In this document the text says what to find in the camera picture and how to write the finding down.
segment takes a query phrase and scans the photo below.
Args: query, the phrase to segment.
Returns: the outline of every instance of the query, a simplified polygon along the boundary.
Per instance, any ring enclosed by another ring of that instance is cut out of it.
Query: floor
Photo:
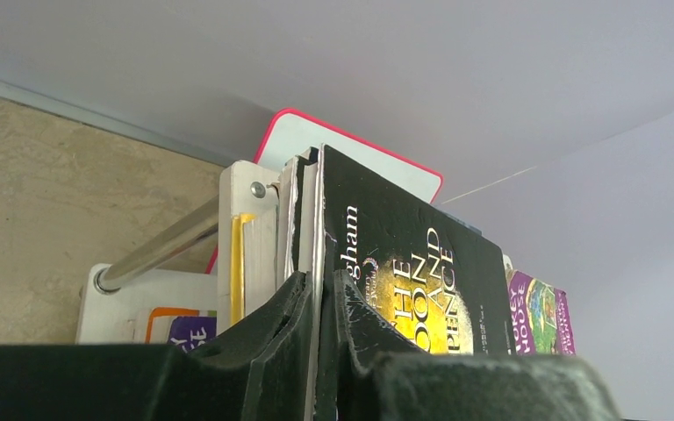
[[[91,266],[218,194],[221,169],[0,99],[0,344],[73,342]],[[213,247],[168,268],[203,272]]]

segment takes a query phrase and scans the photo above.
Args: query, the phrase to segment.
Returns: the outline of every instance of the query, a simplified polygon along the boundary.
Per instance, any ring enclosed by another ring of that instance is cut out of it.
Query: silver tube
[[[99,272],[94,285],[100,292],[115,292],[218,231],[219,197],[216,196],[125,258]]]

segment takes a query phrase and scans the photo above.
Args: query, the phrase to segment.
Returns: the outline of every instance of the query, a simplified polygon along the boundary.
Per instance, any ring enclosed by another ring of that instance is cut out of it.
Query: black book cover
[[[323,147],[326,268],[346,269],[366,301],[430,353],[510,353],[499,247]]]

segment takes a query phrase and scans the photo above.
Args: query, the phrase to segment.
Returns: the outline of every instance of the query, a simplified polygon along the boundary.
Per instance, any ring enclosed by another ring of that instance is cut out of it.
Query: bolt
[[[262,199],[267,194],[267,190],[261,182],[253,182],[249,188],[252,190],[252,195],[258,199]]]

